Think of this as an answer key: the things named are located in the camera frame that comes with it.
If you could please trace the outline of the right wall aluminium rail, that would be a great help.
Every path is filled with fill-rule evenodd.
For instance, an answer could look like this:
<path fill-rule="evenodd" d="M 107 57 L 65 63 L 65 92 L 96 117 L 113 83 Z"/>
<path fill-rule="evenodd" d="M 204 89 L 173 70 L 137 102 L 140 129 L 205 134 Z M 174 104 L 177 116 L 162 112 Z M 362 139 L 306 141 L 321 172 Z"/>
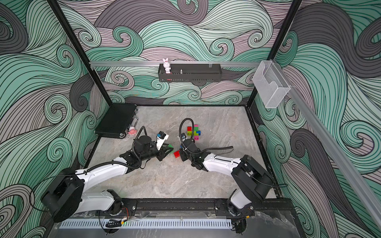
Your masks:
<path fill-rule="evenodd" d="M 341 170 L 342 174 L 345 176 L 348 183 L 351 185 L 354 192 L 357 194 L 364 207 L 368 211 L 369 215 L 372 217 L 378 228 L 381 227 L 381 202 L 377 195 L 370 188 L 368 183 L 364 180 L 363 176 L 357 171 L 354 165 L 351 163 L 348 156 L 342 150 L 337 141 L 329 133 L 324 124 L 317 117 L 315 112 L 305 103 L 304 98 L 300 92 L 293 86 L 290 80 L 287 78 L 286 74 L 282 70 L 282 67 L 275 61 L 275 68 L 280 74 L 280 78 L 288 85 L 288 93 L 293 98 L 296 106 L 299 108 L 300 112 L 303 114 L 307 123 L 312 127 L 313 131 L 316 133 L 317 138 L 322 143 L 327 154 L 332 158 L 338 168 Z"/>

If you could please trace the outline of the black case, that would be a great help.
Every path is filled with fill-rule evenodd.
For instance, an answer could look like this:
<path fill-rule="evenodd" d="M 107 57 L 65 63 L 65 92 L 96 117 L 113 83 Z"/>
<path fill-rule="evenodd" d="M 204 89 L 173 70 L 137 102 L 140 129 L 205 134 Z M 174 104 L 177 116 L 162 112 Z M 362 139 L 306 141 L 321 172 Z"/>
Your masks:
<path fill-rule="evenodd" d="M 137 105 L 113 103 L 95 129 L 95 134 L 100 137 L 124 139 L 137 111 Z"/>

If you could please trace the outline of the pink small toy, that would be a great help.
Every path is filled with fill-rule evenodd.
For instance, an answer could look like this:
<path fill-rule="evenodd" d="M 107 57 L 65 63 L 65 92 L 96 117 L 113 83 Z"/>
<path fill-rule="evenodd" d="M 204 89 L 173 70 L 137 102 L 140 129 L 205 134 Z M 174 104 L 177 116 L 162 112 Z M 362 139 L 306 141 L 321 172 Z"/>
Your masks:
<path fill-rule="evenodd" d="M 128 135 L 135 135 L 137 134 L 137 129 L 135 127 L 130 127 L 128 130 Z"/>

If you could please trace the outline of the clear acrylic wall holder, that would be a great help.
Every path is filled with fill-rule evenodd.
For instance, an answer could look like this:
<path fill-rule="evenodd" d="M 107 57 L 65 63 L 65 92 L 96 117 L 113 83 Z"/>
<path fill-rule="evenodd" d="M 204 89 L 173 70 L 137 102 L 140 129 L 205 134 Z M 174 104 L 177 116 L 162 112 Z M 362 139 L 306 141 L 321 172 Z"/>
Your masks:
<path fill-rule="evenodd" d="M 290 91 L 281 66 L 272 60 L 261 61 L 253 76 L 253 83 L 268 109 L 277 108 Z"/>

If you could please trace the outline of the white pink bunny figurine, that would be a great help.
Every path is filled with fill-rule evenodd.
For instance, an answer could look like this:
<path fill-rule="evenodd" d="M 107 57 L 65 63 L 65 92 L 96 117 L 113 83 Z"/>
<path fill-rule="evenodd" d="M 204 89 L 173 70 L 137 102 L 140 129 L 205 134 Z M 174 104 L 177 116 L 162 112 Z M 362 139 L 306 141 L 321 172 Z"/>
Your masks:
<path fill-rule="evenodd" d="M 171 64 L 168 58 L 163 59 L 163 67 L 165 69 L 166 74 L 171 74 Z"/>

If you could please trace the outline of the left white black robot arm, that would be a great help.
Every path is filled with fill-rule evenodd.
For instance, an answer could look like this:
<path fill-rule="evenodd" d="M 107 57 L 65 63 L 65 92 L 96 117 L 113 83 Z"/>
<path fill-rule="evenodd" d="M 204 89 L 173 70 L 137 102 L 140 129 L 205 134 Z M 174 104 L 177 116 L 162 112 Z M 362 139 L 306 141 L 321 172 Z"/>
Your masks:
<path fill-rule="evenodd" d="M 152 140 L 145 127 L 142 127 L 131 149 L 112 161 L 81 170 L 63 169 L 43 193 L 42 204 L 55 223 L 88 211 L 101 211 L 118 216 L 125 208 L 122 198 L 114 190 L 94 193 L 89 192 L 89 189 L 111 178 L 142 168 L 144 161 L 152 158 L 162 161 L 173 151 L 166 143 L 168 138 L 168 134 L 160 131 L 156 140 Z"/>

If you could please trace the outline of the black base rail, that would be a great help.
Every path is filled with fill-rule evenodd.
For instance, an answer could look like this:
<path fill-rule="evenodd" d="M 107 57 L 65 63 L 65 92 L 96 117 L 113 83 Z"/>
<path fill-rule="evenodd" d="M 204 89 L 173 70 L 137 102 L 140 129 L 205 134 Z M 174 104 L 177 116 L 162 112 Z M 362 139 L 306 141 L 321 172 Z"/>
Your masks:
<path fill-rule="evenodd" d="M 246 217 L 256 211 L 293 210 L 290 199 L 265 199 L 255 201 L 243 208 L 234 208 L 227 198 L 123 198 L 119 208 L 100 212 L 102 216 L 135 216 L 143 212 L 209 212 L 216 216 Z"/>

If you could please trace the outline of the black wall shelf tray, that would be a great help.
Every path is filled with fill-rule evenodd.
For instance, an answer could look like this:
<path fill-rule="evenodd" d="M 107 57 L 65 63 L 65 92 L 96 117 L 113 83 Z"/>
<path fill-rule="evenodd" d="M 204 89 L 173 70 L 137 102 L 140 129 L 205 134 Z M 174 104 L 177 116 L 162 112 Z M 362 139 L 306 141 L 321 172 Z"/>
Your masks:
<path fill-rule="evenodd" d="M 218 82 L 222 78 L 220 64 L 170 63 L 170 68 L 166 73 L 164 65 L 159 65 L 161 82 Z"/>

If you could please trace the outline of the horizontal aluminium rail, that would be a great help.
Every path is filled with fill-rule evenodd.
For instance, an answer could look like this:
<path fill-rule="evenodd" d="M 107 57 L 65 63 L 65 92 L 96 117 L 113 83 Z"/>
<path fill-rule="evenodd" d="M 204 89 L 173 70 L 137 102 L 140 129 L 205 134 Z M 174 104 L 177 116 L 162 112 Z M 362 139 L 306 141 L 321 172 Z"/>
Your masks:
<path fill-rule="evenodd" d="M 138 61 L 138 60 L 97 60 L 90 61 L 91 67 L 156 67 L 162 61 Z M 260 62 L 257 61 L 171 61 L 170 64 L 220 64 L 221 67 L 238 67 L 250 68 L 258 67 Z"/>

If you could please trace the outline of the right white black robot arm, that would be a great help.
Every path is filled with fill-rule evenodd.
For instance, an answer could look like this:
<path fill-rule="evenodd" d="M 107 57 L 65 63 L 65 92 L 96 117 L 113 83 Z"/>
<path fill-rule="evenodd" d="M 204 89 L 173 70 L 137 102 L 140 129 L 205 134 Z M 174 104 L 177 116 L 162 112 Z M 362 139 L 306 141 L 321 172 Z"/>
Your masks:
<path fill-rule="evenodd" d="M 179 126 L 180 157 L 189 160 L 191 165 L 201 171 L 217 172 L 230 176 L 238 185 L 227 200 L 227 210 L 233 216 L 243 214 L 253 202 L 264 202 L 271 188 L 283 188 L 288 185 L 276 185 L 273 176 L 253 157 L 227 158 L 212 153 L 212 150 L 234 150 L 233 146 L 199 149 L 195 144 L 194 122 L 190 118 L 182 120 Z"/>

